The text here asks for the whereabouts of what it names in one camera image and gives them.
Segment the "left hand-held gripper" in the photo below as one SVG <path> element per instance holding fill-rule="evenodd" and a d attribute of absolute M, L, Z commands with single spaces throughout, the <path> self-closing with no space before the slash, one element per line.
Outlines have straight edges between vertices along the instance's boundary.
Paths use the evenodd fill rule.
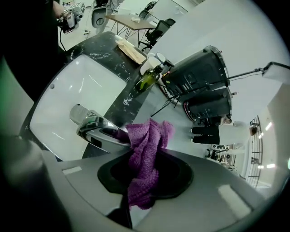
<path fill-rule="evenodd" d="M 70 2 L 65 6 L 64 13 L 57 19 L 58 27 L 65 33 L 70 33 L 78 27 L 84 17 L 85 5 L 82 2 Z"/>

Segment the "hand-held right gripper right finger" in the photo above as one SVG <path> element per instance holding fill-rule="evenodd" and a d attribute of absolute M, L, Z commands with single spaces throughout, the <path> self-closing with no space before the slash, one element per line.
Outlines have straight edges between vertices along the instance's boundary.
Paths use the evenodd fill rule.
<path fill-rule="evenodd" d="M 154 200 L 175 198 L 190 186 L 194 174 L 186 157 L 188 157 L 187 154 L 173 150 L 157 151 L 155 169 L 159 177 L 151 193 Z"/>

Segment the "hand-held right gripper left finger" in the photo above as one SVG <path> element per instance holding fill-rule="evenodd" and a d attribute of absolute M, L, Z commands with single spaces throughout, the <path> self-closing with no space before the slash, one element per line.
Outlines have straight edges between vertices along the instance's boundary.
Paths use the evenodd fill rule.
<path fill-rule="evenodd" d="M 125 194 L 131 183 L 131 169 L 128 165 L 131 152 L 119 156 L 102 165 L 97 176 L 110 193 Z"/>

